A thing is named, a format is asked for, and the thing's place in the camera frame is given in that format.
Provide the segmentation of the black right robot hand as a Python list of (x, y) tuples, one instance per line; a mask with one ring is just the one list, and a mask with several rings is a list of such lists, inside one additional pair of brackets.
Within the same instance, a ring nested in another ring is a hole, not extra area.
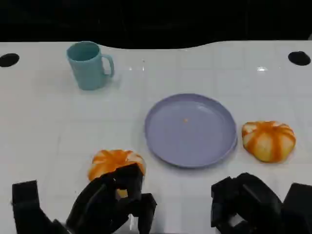
[(258, 177), (242, 173), (211, 186), (211, 227), (221, 234), (282, 234), (282, 202)]

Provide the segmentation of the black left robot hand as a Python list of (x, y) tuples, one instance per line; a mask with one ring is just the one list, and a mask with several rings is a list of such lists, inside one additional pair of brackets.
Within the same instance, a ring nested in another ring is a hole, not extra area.
[(66, 220), (73, 234), (113, 234), (129, 215), (138, 218), (138, 232), (150, 233), (157, 203), (141, 192), (143, 173), (130, 164), (92, 180), (75, 200)]

